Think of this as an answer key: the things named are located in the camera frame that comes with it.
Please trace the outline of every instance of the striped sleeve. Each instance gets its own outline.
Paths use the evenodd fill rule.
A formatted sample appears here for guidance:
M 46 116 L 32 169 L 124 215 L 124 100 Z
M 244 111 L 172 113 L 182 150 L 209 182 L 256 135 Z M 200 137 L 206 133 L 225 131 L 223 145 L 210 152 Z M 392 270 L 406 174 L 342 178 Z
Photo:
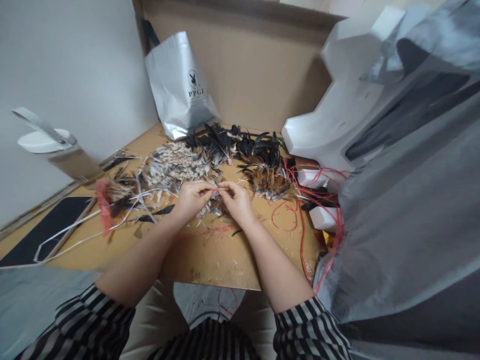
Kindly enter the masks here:
M 92 284 L 60 305 L 53 323 L 15 359 L 118 359 L 134 314 Z
M 278 359 L 351 359 L 350 341 L 316 298 L 275 315 Z

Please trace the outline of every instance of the black and white striped clothing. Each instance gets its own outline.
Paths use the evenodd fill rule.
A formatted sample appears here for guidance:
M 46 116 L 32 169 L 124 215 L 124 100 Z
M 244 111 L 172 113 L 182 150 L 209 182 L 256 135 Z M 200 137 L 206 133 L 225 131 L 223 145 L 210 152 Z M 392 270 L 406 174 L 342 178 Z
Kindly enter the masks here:
M 17 359 L 118 359 L 134 314 L 134 308 L 115 302 L 91 285 L 60 305 L 53 323 Z M 349 340 L 315 297 L 275 315 L 275 322 L 273 348 L 279 359 L 350 359 Z M 172 338 L 148 359 L 243 360 L 259 356 L 236 325 L 208 318 Z

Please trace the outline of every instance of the bunny logo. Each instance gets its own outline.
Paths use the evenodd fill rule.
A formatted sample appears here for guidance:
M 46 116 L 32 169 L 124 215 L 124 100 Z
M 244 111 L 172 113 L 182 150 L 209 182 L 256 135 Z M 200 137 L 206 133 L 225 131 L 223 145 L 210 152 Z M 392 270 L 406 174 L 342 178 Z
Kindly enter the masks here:
M 200 86 L 199 77 L 197 76 L 195 70 L 190 70 L 188 72 L 188 82 L 193 89 L 197 89 Z

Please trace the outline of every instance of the wooden board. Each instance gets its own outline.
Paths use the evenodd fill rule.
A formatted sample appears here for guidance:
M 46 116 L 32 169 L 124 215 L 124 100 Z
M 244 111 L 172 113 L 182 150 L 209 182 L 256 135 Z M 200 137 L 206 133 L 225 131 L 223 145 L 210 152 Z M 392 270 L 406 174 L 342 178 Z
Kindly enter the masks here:
M 134 140 L 124 149 L 146 156 L 153 149 L 165 144 L 168 139 L 163 134 L 161 124 L 154 126 L 151 130 Z M 139 160 L 131 160 L 128 169 L 137 169 L 141 165 Z M 227 180 L 239 181 L 240 175 L 237 173 L 236 166 L 223 166 L 221 170 Z M 81 187 L 73 191 L 69 196 L 88 196 L 94 192 Z M 162 197 L 164 205 L 174 204 L 176 198 L 172 195 Z M 302 270 L 300 259 L 300 243 L 302 237 L 302 224 L 300 220 L 300 210 L 296 212 L 298 226 L 293 231 L 281 231 L 277 229 L 271 220 L 273 210 L 281 204 L 268 203 L 261 198 L 254 198 L 253 208 L 258 217 L 263 221 L 268 231 L 284 249 L 285 253 L 291 258 L 293 263 Z M 96 205 L 92 212 L 98 210 Z M 27 224 L 23 225 L 15 232 L 0 241 L 0 257 L 8 253 L 38 222 L 48 213 L 35 217 Z M 142 215 L 142 211 L 134 211 L 130 219 Z M 304 256 L 309 269 L 315 269 L 316 261 L 319 256 L 320 248 L 318 246 L 315 230 L 310 222 L 307 213 L 304 213 L 305 237 L 304 237 Z M 259 290 L 260 282 L 255 260 L 243 232 L 232 237 L 238 230 L 238 226 L 231 222 L 225 222 L 223 218 L 216 218 L 213 215 L 205 217 L 203 223 L 198 227 L 199 220 L 194 218 L 180 232 L 177 241 L 168 252 L 162 266 L 159 277 L 184 283 L 207 284 L 223 286 L 230 288 L 242 288 Z M 277 211 L 274 221 L 280 228 L 289 230 L 295 227 L 295 215 L 292 211 L 282 206 Z M 212 235 L 198 235 L 209 229 L 231 226 L 232 230 Z M 97 236 L 82 244 L 76 246 L 72 251 L 52 260 L 49 266 L 105 271 L 118 259 L 124 252 L 139 241 L 140 234 L 145 234 L 153 226 L 151 223 L 127 223 L 121 225 L 114 231 L 113 235 L 107 237 Z M 63 246 L 62 250 L 70 248 L 78 242 L 102 231 L 100 216 L 93 217 L 79 226 L 73 235 Z

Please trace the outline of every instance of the person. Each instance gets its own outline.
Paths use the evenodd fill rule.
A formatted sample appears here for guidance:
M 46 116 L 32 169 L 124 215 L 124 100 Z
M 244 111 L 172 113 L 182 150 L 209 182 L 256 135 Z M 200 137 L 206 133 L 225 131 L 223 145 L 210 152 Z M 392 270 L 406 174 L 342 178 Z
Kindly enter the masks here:
M 230 321 L 207 318 L 190 330 L 173 299 L 172 284 L 157 277 L 175 235 L 214 192 L 219 192 L 248 238 L 263 294 L 247 291 Z M 277 355 L 338 360 L 350 359 L 350 348 L 303 274 L 255 216 L 249 191 L 231 181 L 216 188 L 199 180 L 185 183 L 170 214 L 82 294 L 60 305 L 53 323 L 17 359 L 273 359 Z

